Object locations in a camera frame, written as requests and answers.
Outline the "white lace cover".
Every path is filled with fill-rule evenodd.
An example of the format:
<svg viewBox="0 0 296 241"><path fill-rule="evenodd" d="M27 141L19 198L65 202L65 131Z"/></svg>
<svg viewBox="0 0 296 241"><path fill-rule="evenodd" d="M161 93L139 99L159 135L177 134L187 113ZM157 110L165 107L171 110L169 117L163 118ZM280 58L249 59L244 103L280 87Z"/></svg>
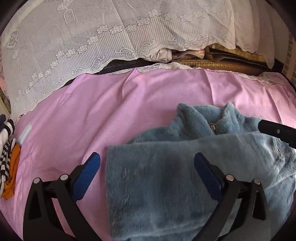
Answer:
<svg viewBox="0 0 296 241"><path fill-rule="evenodd" d="M274 65L265 1L27 1L1 35L11 118L33 110L79 74L112 60L168 62L211 44Z"/></svg>

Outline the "navy folded garment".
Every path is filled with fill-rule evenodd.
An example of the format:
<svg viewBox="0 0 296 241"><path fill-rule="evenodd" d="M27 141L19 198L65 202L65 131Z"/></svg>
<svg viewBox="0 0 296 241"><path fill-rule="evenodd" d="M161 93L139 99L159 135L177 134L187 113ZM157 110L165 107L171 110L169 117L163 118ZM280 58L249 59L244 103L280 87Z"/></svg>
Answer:
<svg viewBox="0 0 296 241"><path fill-rule="evenodd" d="M1 126L4 125L5 121L6 121L6 116L4 114L1 114L0 115L0 125Z"/></svg>

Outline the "orange folded garment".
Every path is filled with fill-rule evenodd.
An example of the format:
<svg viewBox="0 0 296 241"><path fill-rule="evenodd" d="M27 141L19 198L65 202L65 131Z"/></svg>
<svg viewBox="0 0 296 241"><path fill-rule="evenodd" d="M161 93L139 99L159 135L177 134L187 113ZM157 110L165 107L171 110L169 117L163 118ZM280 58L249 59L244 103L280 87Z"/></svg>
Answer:
<svg viewBox="0 0 296 241"><path fill-rule="evenodd" d="M16 143L11 152L9 177L8 180L6 180L6 182L4 183L4 191L1 195L6 200L13 197L15 193L16 173L20 161L20 152L21 147L18 143Z"/></svg>

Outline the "woven bamboo mat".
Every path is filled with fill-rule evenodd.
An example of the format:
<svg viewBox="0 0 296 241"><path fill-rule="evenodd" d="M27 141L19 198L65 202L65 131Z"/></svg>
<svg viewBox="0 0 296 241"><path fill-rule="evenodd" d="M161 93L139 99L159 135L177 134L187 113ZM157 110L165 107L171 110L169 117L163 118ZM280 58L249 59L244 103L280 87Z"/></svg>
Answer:
<svg viewBox="0 0 296 241"><path fill-rule="evenodd" d="M205 68L211 70L225 70L240 72L247 75L259 76L271 69L263 56L243 51L240 47L227 49L220 44L207 46L203 59L175 59L173 62L188 65L192 68Z"/></svg>

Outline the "white folded garment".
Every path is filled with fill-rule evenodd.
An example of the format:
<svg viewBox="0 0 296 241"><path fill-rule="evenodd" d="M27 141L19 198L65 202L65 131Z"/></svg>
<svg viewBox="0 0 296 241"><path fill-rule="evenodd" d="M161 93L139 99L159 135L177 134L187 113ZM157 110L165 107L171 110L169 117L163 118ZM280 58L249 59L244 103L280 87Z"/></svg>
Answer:
<svg viewBox="0 0 296 241"><path fill-rule="evenodd" d="M15 132L15 125L12 119L4 124L4 128L1 130L1 149L4 147L9 137Z"/></svg>

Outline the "pink floral folded bedding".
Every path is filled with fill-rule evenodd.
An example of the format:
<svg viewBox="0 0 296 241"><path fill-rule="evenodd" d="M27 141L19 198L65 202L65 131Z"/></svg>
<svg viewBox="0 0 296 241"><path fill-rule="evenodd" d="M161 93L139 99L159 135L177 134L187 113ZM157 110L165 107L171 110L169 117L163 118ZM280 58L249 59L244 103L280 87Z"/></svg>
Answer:
<svg viewBox="0 0 296 241"><path fill-rule="evenodd" d="M163 48L156 53L155 58L158 61L170 62L171 60L175 60L175 59L192 59L195 57L198 59L203 59L204 56L205 56L204 49L178 51L178 50Z"/></svg>

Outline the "brown checkered curtain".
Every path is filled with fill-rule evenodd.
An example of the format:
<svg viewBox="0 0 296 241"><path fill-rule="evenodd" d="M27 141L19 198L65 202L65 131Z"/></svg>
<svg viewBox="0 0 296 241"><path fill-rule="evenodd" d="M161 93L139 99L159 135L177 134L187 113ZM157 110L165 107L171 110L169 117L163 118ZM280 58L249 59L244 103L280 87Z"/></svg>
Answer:
<svg viewBox="0 0 296 241"><path fill-rule="evenodd" d="M291 32L289 32L287 57L286 57L285 64L284 64L283 69L282 69L282 74L288 80L290 80L293 85L295 85L295 79L296 79L295 59L296 59L295 39L292 36Z"/></svg>

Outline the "striped folded garment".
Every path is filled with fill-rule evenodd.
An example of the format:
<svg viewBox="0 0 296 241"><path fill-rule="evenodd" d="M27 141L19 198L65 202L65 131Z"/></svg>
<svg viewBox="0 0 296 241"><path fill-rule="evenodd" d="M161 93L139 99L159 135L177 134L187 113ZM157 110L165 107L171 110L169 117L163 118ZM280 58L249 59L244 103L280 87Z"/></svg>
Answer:
<svg viewBox="0 0 296 241"><path fill-rule="evenodd" d="M4 192L5 182L10 176L11 150L14 148L15 144L15 138L13 138L11 141L8 140L5 143L3 152L1 154L1 195Z"/></svg>

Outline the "blue fleece jacket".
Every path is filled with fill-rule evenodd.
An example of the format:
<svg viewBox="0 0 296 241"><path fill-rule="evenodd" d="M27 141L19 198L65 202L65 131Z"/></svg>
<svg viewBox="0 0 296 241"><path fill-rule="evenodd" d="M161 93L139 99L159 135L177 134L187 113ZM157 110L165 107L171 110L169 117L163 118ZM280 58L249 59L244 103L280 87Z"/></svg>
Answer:
<svg viewBox="0 0 296 241"><path fill-rule="evenodd" d="M194 168L199 152L224 174L262 182L275 235L293 202L295 150L260 133L258 122L231 103L179 104L169 126L110 146L105 181L111 237L191 240L217 206Z"/></svg>

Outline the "pink bed sheet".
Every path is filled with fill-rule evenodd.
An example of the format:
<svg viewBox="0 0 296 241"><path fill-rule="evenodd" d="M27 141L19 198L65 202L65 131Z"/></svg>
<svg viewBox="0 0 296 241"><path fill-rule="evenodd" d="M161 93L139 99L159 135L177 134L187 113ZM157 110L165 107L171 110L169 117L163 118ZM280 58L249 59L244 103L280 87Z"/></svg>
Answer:
<svg viewBox="0 0 296 241"><path fill-rule="evenodd" d="M206 69L135 69L78 76L16 123L15 137L27 126L31 131L21 147L14 196L1 200L3 216L22 236L34 178L55 180L93 152L105 161L110 145L170 124L179 103L224 106L228 102L246 116L295 126L295 90L278 73L251 77Z"/></svg>

